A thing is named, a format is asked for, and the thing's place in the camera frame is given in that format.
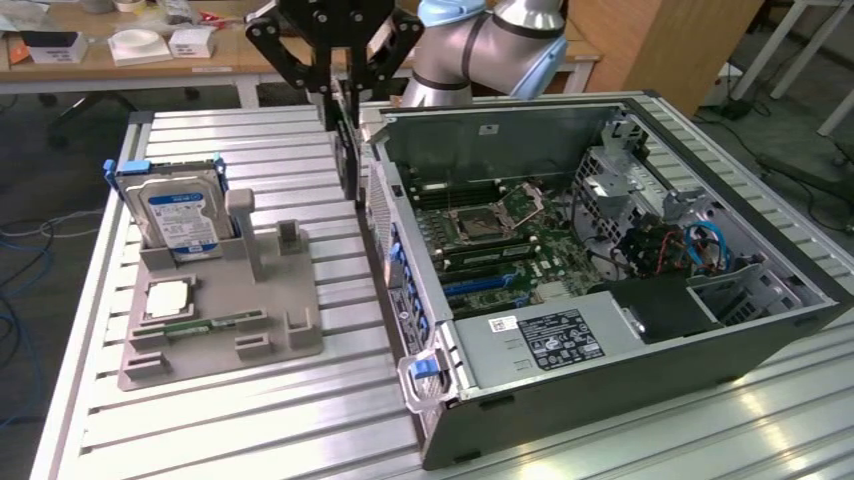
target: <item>table leg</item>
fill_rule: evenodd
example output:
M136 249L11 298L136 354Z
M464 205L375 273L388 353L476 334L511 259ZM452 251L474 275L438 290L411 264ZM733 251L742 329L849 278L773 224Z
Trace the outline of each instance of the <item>table leg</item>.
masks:
M563 93L582 93L587 87L587 80L590 80L590 74L593 73L594 62L578 62L570 72L570 76L566 79L566 85L563 86Z
M851 90L849 96L845 97L845 100L842 100L842 103L830 114L830 117L827 117L827 120L825 120L825 123L822 123L822 126L818 128L818 134L821 136L826 137L830 135L830 132L837 128L837 125L839 125L845 116L851 113L851 110L854 110L854 90Z
M258 101L258 75L242 75L235 79L238 95L240 96L240 108L259 108Z
M806 3L801 0L797 0L795 4L789 9L789 13L783 18L783 21L779 22L779 26L777 27L777 30L774 30L771 38L769 38L765 47L762 47L762 51L759 52L759 55L757 55L757 59L753 61L753 64L750 65L750 68L747 69L742 80L738 82L738 85L735 85L735 90L733 90L731 95L733 99L738 100L745 96L745 93L747 93L750 85L753 85L753 82L757 80L757 77L759 76L765 65L771 59L771 55L774 55L774 52L777 51L779 44L783 42L783 38L786 38L789 30L791 30L791 26L795 24L798 18L803 14L805 9Z
M815 52L818 51L819 47L827 40L827 37L830 36L833 31L837 29L837 26L839 25L839 22L845 18L845 15L849 13L849 10L851 9L851 5L854 4L849 3L847 5L841 5L839 8L837 8L835 13L830 16L830 18L825 22L825 25L822 25L822 27L818 29L818 32L815 32L815 35L813 35L813 40L810 40L810 44L806 46L806 48L801 52L801 55L798 56L795 63L793 63L791 67L789 67L789 70L786 71L786 75L783 75L783 79L779 81L779 83L777 84L777 88L771 92L771 98L779 98L786 93L786 90L789 89L791 82L795 81L795 78L801 74L803 67L806 67L807 62L813 58L813 55L815 55Z

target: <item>blue cable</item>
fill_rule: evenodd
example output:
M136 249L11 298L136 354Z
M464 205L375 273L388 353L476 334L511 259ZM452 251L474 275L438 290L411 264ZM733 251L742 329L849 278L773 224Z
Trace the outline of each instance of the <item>blue cable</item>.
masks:
M5 428L35 406L36 402L41 398L41 394L43 394L43 392L41 392L41 388L43 388L41 384L43 384L43 381L44 381L44 374L41 372L41 365L39 364L39 358L36 356L36 349L32 346L32 338L29 337L29 331L27 330L27 327L24 327L24 324L17 321L17 318L15 317L15 315L11 315L11 316L0 315L0 319L3 319L5 322L8 322L11 325L13 325L15 328L17 328L17 334L21 336L21 340L23 340L23 343L24 343L24 348L27 349L27 353L29 354L29 359L32 361L33 373L35 373L35 377L36 377L36 386L33 388L33 393L32 393L32 396L29 398L29 401L19 409L19 411L15 413L15 415L12 415L9 418L5 419L5 421L3 423L0 423L0 430L3 430L3 428Z
M691 238L691 230L697 227L705 228L715 236L715 239L718 240L718 248L721 249L721 258L723 258L723 269L725 271L729 271L730 270L730 254L726 249L726 239L723 238L723 232L721 232L721 229L718 228L718 226L711 222L702 221L702 222L693 223L685 229L685 244L687 245L687 252L689 252L689 256L691 257L691 260L694 260L695 264L703 265L703 259L699 258L699 254L697 253L697 250L694 250L694 238Z
M44 276L47 275L48 271L51 270L51 267L53 265L53 256L51 255L49 250L41 248L41 247L25 247L23 245L15 245L12 243L4 242L3 240L0 240L0 246L11 248L12 250L17 250L21 252L41 252L43 256L44 256L44 262L41 264L41 271L37 273L37 275L31 278L27 282L24 282L24 284L17 287L15 290L12 290L11 292L7 292L4 294L4 296L7 298L9 297L15 297L16 295L20 295L29 287L32 287L35 285L35 283L41 280L44 278Z
M41 265L41 271L39 272L39 274L31 278L27 282L24 282L23 285L20 285L15 290L12 290L8 293L3 293L0 292L0 299L3 300L3 303L7 304L8 308L11 309L12 307L8 305L8 298L12 296L16 296L19 294L21 294L29 287L33 286L33 284L41 280L41 278L44 278L44 276L47 275L48 271L51 270L51 266L53 263L53 258L51 255L51 252L47 248L40 248L40 247L25 247L23 245L16 245L8 242L4 242L0 240L0 246L9 248L12 250L17 250L21 252L41 252L41 255L44 256L44 262ZM29 330L27 330L27 327L24 326L24 324L19 321L17 317L15 316L15 312L9 310L9 314L4 315L0 314L0 320L5 321L12 329L17 329L17 335L19 338L21 340L21 343L24 344L24 349L27 350L27 353L29 355L29 360L32 363L32 368L33 368L33 374L35 374L35 387L33 387L33 391L32 391L32 395L29 400L27 401L27 404L19 409L17 412L15 412L15 414L5 419L5 421L3 423L0 423L0 430L3 430L12 422L15 422L15 420L17 418L21 417L21 415L29 411L35 406L36 403L39 402L39 400L41 399L43 396L43 383L44 383L44 373L41 371L41 364L39 363L39 357L36 355L36 349L33 347L33 343L32 343L32 337L29 336Z

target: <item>barcode sticker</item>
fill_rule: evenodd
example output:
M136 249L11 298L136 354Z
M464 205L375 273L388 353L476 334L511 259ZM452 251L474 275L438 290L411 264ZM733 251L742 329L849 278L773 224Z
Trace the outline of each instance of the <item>barcode sticker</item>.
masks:
M492 333L518 329L519 326L516 325L516 317L511 315L508 317L491 318L490 328L492 329Z

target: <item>floor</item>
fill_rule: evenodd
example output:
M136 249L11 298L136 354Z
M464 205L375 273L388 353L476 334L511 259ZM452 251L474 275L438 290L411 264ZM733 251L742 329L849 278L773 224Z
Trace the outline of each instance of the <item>floor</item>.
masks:
M733 56L735 64L749 65L767 36L769 32L763 32L745 37ZM783 45L766 75L795 48L794 43ZM771 116L766 118L751 113L737 122L726 122L726 125L757 153L781 158L829 177L841 178L851 173L854 167L847 165L838 168L831 165L838 152L830 141L814 132L849 93L851 85L854 72L817 57L785 99L770 101L762 93L758 95L757 98L771 110ZM239 106L238 95L227 87L203 88L200 92L202 97L195 101L186 100L182 90L128 92L127 97L142 110L154 111ZM299 95L287 92L284 87L275 86L264 86L262 97L267 104L288 104L299 99ZM126 112L110 103L99 105L67 127L65 134L71 140L68 148L63 151L51 150L45 145L44 126L60 109L77 98L72 94L59 95L59 105L45 108L35 96L25 95L17 98L17 103L8 110L0 107L4 112L0 113L0 145L7 152L1 160L0 224L20 219L48 219L79 210L99 209L104 205L108 190L100 165L105 159L118 156ZM12 101L11 97L0 97L0 105L8 105ZM707 119L718 118L711 111L702 111L701 115ZM721 125L702 125L702 128L731 154L755 169L751 154L739 146L733 134ZM854 138L854 115L843 121L834 136L838 139ZM797 184L779 175L769 177L767 182L798 208L806 209L806 195ZM817 194L817 200L814 214L826 223L843 225L849 212L842 202L821 194ZM97 221L96 215L71 220L57 228L57 233L87 230L97 226ZM16 228L20 231L36 225L29 223ZM838 232L829 234L849 251L854 251L854 237ZM9 241L40 247L44 240L35 236ZM24 412L21 421L0 428L0 477L7 480L28 477L93 242L95 235L57 239L51 246L53 263L49 273L12 299L17 315L33 338L47 392ZM29 260L29 255L33 252L0 248L0 278L5 278ZM7 357L11 345L11 339L0 342L0 359ZM11 364L0 370L0 423L16 414L21 406L28 405L35 380L32 362L21 346Z

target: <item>white object on table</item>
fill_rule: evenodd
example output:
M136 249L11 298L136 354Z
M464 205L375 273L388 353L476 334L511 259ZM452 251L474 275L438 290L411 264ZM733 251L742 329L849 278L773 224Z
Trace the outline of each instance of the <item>white object on table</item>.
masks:
M116 67L172 59L163 37L151 30L123 30L110 37L108 43Z
M170 38L170 50L175 58L211 58L214 36L210 28L178 30Z
M21 32L32 61L80 63L89 48L83 32Z
M123 13L134 13L146 8L146 0L114 0L116 10Z

